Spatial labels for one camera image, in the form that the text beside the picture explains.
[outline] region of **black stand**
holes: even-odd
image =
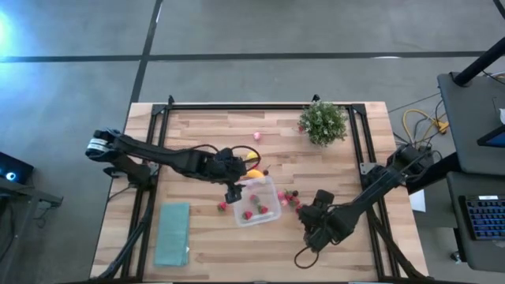
[[[17,227],[14,232],[14,239],[12,247],[10,249],[8,257],[5,259],[4,275],[2,276],[1,283],[7,283],[9,280],[11,267],[18,255],[17,251],[20,248],[20,244],[23,242],[25,237],[25,231],[28,228],[28,224],[33,220],[36,209],[39,206],[40,201],[48,202],[51,207],[59,207],[62,205],[63,197],[54,196],[52,194],[40,191],[34,187],[27,185],[20,185],[15,182],[7,181],[4,178],[0,178],[0,193],[2,195],[8,195],[9,198],[24,198],[28,200],[28,208],[22,217],[21,225]]]

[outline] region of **power cord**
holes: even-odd
[[[504,84],[504,85],[505,85],[505,83],[503,83],[502,81],[500,81],[500,80],[496,79],[496,78],[495,78],[492,74],[487,73],[487,72],[485,72],[484,70],[482,70],[482,73],[486,74],[486,76],[487,76],[487,77],[490,77],[491,79],[495,80],[496,82],[498,82],[498,83],[500,83],[500,84]]]

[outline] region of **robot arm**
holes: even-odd
[[[311,205],[303,206],[299,219],[305,225],[304,240],[313,252],[328,243],[337,245],[354,232],[361,214],[372,208],[382,196],[406,179],[420,178],[428,169],[429,153],[420,153],[411,146],[400,147],[387,161],[387,166],[374,166],[365,176],[368,187],[348,204],[332,204],[333,194],[318,190]]]
[[[198,150],[203,146],[214,148],[216,153]],[[254,151],[258,158],[243,161],[233,155],[235,148],[248,148]],[[111,163],[116,169],[126,173],[130,182],[139,186],[152,185],[153,174],[149,165],[137,164],[129,155],[170,166],[175,172],[188,178],[226,184],[228,192],[225,198],[228,204],[241,199],[241,185],[234,183],[247,173],[245,164],[260,161],[257,151],[247,146],[224,148],[221,151],[211,145],[171,150],[135,140],[117,130],[96,130],[86,150],[88,158],[96,162]]]

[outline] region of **blue light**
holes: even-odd
[[[6,55],[11,48],[11,23],[9,18],[0,11],[0,57]]]
[[[16,179],[16,174],[13,172],[7,173],[6,178],[8,181],[13,181],[14,179]]]

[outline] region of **white paper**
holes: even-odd
[[[505,109],[499,109],[499,119],[505,124]]]
[[[426,212],[426,203],[425,203],[425,190],[422,189],[416,193],[410,194],[410,206],[412,210]]]

